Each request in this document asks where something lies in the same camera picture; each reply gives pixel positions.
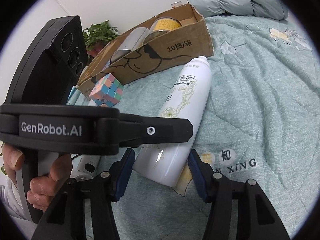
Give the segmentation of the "person's left hand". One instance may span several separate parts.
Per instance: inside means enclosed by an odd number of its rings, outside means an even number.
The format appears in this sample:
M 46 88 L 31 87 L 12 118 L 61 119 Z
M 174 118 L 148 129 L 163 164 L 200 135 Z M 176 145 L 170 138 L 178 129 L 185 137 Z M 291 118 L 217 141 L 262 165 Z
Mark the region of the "person's left hand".
M 24 163 L 23 153 L 9 144 L 2 147 L 4 167 L 10 180 L 17 186 L 16 171 Z M 30 190 L 27 192 L 27 201 L 34 208 L 46 211 L 61 186 L 70 177 L 73 165 L 71 155 L 65 154 L 57 158 L 47 175 L 33 178 Z

